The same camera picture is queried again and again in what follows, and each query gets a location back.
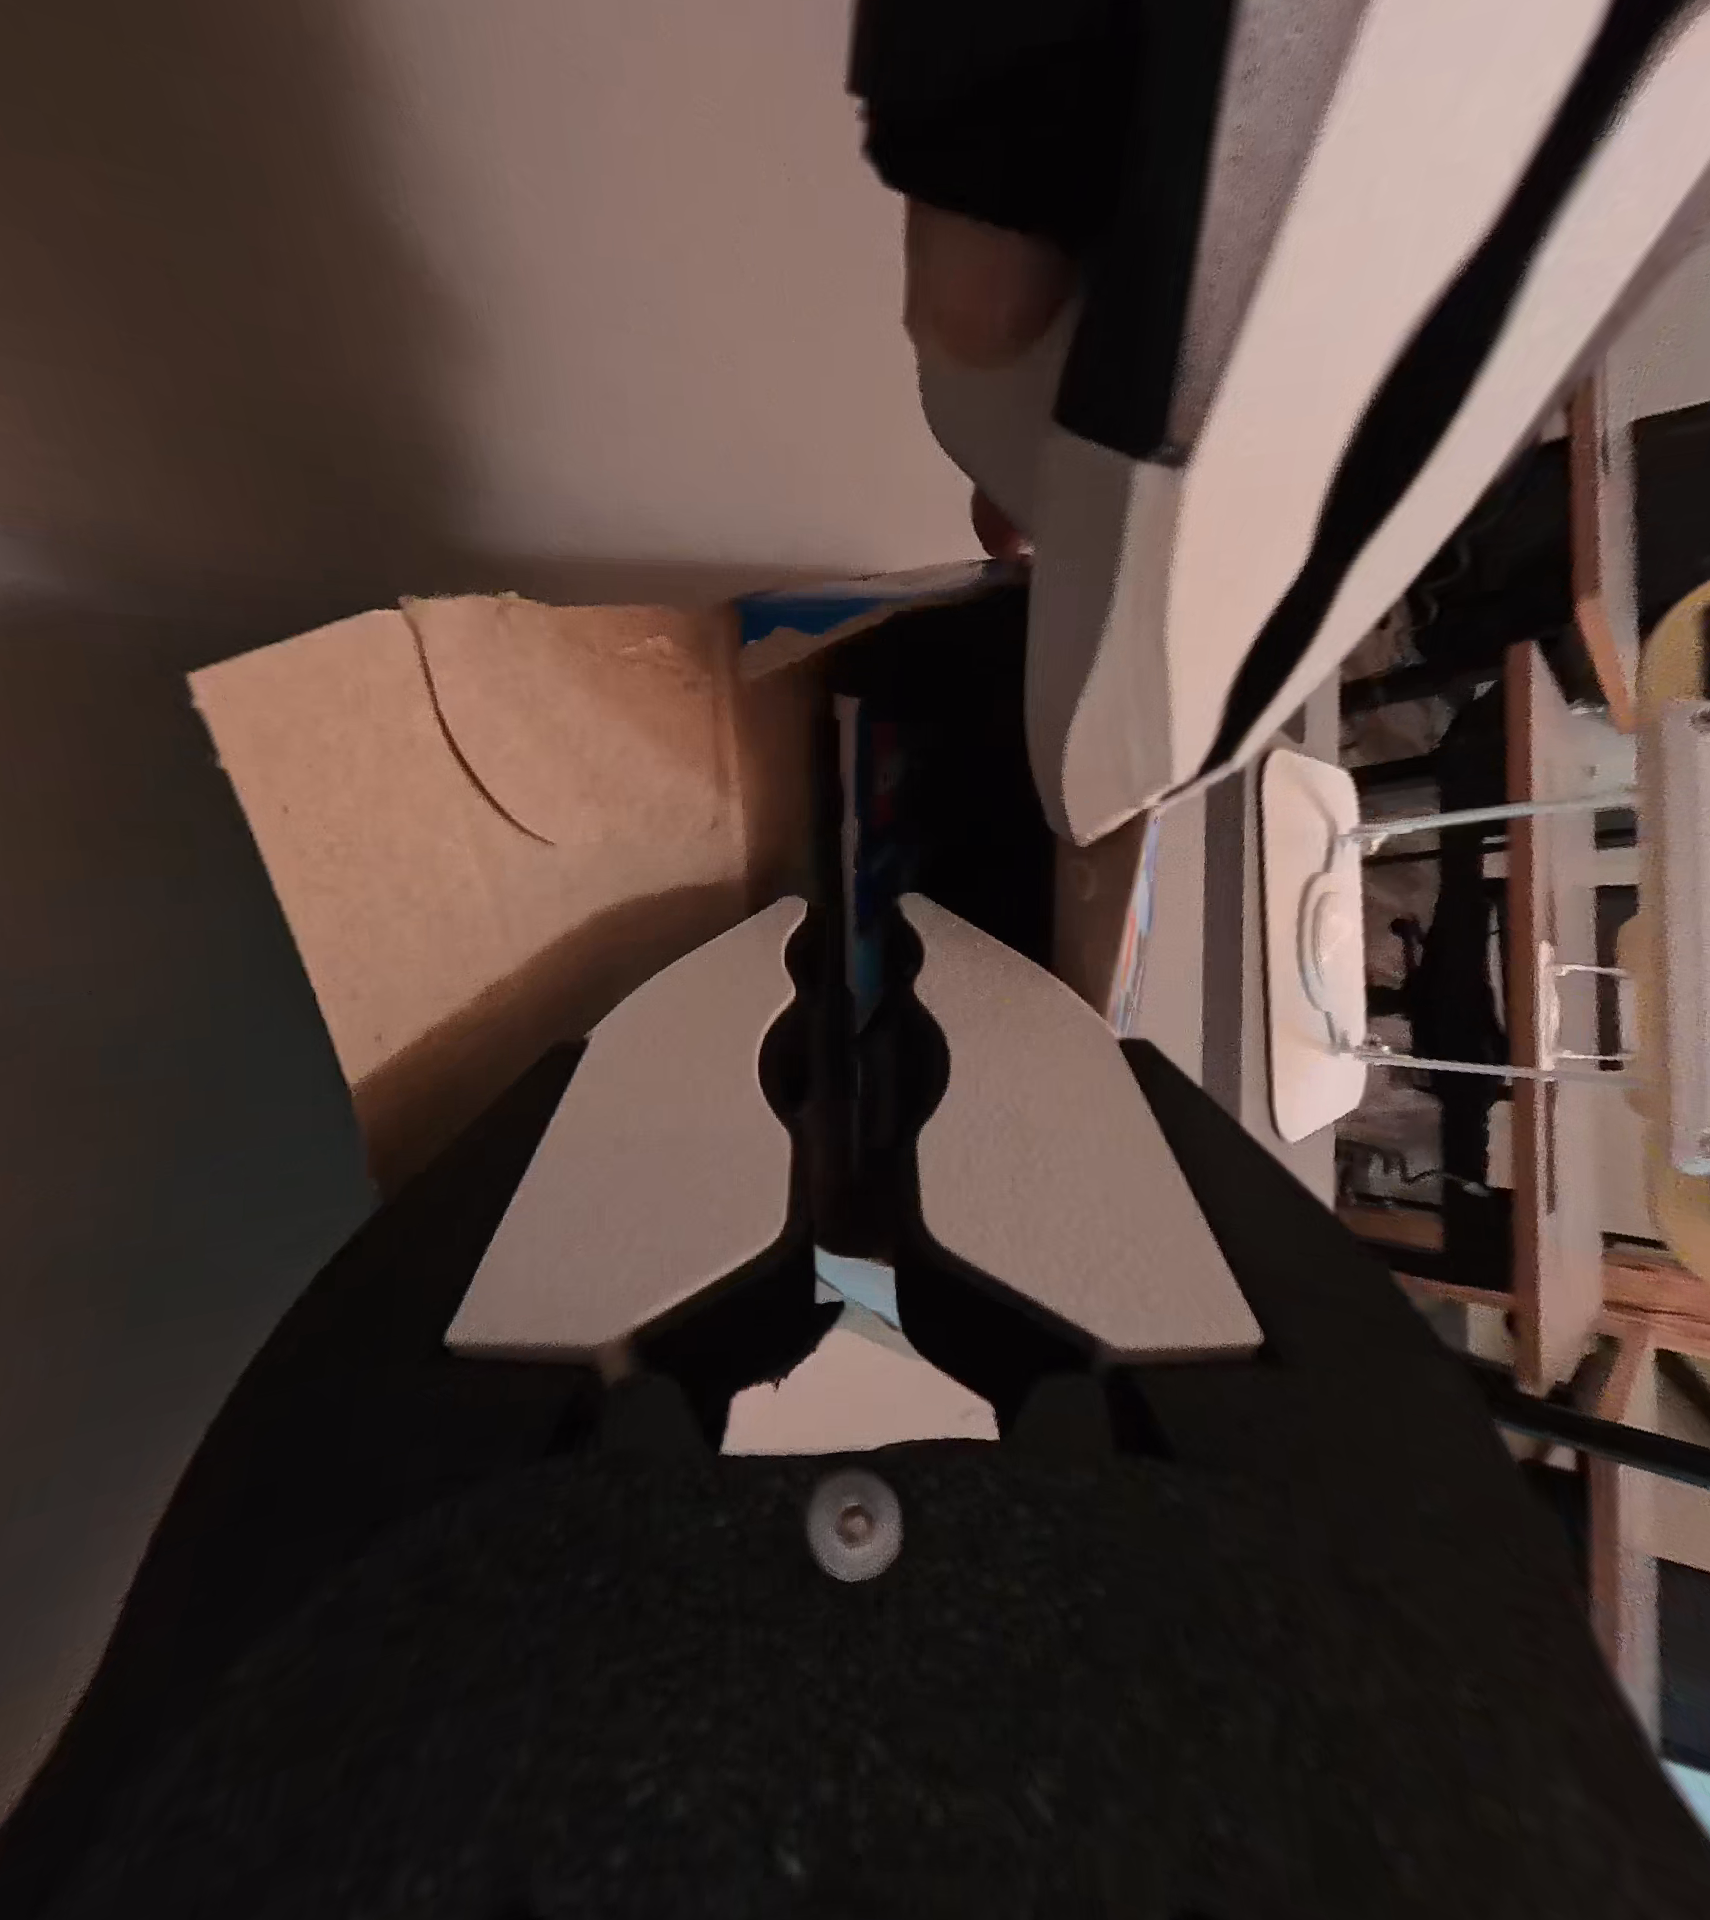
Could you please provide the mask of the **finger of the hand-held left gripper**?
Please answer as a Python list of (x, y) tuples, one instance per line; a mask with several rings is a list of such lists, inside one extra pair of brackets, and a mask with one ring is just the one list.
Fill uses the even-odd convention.
[(1371, 4), (1217, 383), (1217, 768), (1710, 219), (1710, 4)]
[(1140, 4), (1118, 179), (999, 367), (916, 348), (1035, 544), (1024, 720), (1085, 845), (1243, 757), (1463, 409), (1617, 105), (1612, 4)]

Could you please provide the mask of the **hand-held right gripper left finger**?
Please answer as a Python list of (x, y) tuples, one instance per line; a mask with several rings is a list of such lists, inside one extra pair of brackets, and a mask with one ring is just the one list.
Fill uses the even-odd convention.
[(586, 1038), (452, 1318), (452, 1349), (592, 1358), (735, 1275), (793, 1212), (762, 1060), (796, 1004), (789, 894), (622, 998)]

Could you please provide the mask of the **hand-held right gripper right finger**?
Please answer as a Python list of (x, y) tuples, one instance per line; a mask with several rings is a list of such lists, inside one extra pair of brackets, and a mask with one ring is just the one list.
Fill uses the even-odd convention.
[(924, 894), (900, 900), (947, 1076), (914, 1141), (938, 1251), (1121, 1361), (1253, 1356), (1263, 1332), (1109, 1021)]

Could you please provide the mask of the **blue lego set box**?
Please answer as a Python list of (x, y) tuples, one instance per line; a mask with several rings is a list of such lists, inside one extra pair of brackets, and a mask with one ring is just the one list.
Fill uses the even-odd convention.
[(987, 560), (722, 605), (420, 595), (194, 672), (377, 1187), (775, 898), (843, 908), (838, 693), (911, 723), (904, 892), (1127, 1028), (1157, 829), (1052, 836), (1028, 612), (1026, 576)]

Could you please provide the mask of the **person's left hand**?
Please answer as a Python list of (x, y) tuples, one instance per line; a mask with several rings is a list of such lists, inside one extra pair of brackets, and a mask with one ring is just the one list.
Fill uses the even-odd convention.
[(1078, 289), (1056, 245), (961, 211), (904, 203), (902, 319), (916, 354), (969, 372), (1023, 359)]

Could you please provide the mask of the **light wooden table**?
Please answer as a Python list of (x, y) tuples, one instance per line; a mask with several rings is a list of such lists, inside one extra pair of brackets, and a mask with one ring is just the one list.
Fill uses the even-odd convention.
[(1534, 1396), (1571, 1380), (1602, 1338), (1710, 1361), (1710, 1285), (1671, 1261), (1602, 1251), (1572, 1278), (1527, 1275), (1508, 1285), (1468, 1283), (1468, 1251), (1445, 1245), (1437, 1212), (1351, 1209), (1349, 1226), (1420, 1294), (1499, 1314), (1517, 1381)]

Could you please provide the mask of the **wooden desk black frame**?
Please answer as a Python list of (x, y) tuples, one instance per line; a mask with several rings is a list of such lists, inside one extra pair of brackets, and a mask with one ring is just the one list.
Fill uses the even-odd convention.
[(1604, 1312), (1600, 1144), (1611, 1085), (1596, 1062), (1600, 978), (1592, 878), (1602, 789), (1584, 712), (1536, 639), (1504, 658), (1508, 832), (1504, 982), (1514, 1062), (1513, 1342), (1517, 1384), (1547, 1398), (1575, 1378)]

